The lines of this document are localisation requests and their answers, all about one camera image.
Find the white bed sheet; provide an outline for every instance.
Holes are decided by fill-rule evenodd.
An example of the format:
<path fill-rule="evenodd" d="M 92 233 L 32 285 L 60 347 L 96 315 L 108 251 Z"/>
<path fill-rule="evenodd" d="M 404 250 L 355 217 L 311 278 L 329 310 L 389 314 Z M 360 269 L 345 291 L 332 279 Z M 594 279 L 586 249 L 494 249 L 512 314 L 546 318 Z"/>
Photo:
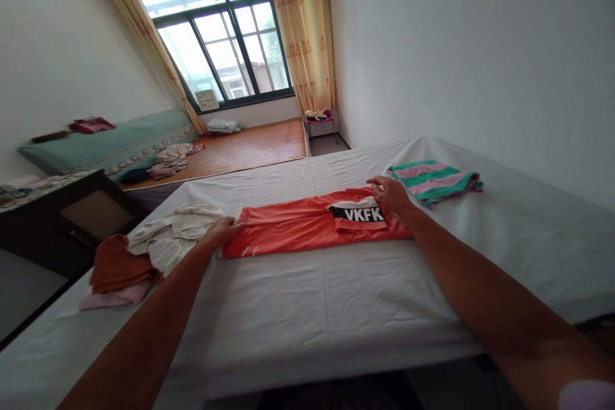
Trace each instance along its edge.
<path fill-rule="evenodd" d="M 391 164 L 428 158 L 485 182 L 485 193 L 428 211 L 438 222 L 570 322 L 615 311 L 613 213 L 432 138 L 185 183 L 147 220 L 195 200 L 234 215 L 361 186 Z M 0 407 L 54 408 L 135 311 L 78 313 L 88 277 L 0 354 Z M 410 240 L 216 260 L 156 407 L 480 352 Z"/>

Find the window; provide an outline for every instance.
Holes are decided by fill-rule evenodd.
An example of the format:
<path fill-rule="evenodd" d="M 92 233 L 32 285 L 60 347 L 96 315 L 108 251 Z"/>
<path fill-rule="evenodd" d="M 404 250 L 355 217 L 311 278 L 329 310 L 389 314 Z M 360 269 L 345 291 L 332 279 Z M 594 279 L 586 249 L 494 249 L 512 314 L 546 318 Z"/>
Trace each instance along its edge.
<path fill-rule="evenodd" d="M 142 0 L 190 102 L 213 90 L 220 108 L 291 96 L 274 0 Z"/>

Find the stuffed toy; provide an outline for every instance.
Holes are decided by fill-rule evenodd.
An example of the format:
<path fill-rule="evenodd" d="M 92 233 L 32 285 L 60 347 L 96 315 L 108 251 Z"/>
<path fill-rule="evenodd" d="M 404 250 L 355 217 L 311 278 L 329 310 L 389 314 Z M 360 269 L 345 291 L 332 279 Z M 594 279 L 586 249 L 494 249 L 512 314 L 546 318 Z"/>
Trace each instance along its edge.
<path fill-rule="evenodd" d="M 324 109 L 319 109 L 317 111 L 307 110 L 305 115 L 309 119 L 317 119 L 317 120 L 323 119 L 324 120 L 327 118 L 327 115 L 323 113 L 324 111 L 325 111 Z"/>

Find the hand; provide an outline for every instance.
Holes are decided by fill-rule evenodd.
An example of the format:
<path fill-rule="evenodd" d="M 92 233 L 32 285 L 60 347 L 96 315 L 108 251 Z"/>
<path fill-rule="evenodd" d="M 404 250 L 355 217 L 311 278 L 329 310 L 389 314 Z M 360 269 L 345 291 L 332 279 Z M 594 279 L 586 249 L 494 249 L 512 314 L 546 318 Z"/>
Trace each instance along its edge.
<path fill-rule="evenodd" d="M 205 233 L 203 240 L 212 240 L 216 245 L 222 245 L 232 240 L 245 227 L 245 223 L 233 224 L 233 217 L 217 220 Z"/>
<path fill-rule="evenodd" d="M 402 183 L 385 176 L 374 176 L 367 180 L 372 185 L 373 196 L 388 211 L 400 216 L 406 211 L 417 208 L 410 201 L 406 188 Z"/>

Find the forearm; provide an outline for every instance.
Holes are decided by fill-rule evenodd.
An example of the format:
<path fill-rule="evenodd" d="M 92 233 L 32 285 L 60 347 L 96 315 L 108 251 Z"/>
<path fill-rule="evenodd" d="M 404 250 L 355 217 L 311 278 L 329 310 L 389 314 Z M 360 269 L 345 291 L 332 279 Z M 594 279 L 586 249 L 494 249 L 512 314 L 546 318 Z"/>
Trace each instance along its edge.
<path fill-rule="evenodd" d="M 154 405 L 216 247 L 206 236 L 183 258 L 101 352 L 60 409 Z"/>
<path fill-rule="evenodd" d="M 420 210 L 401 216 L 414 234 L 444 296 L 485 348 L 533 353 L 546 340 L 578 337 L 520 283 Z"/>

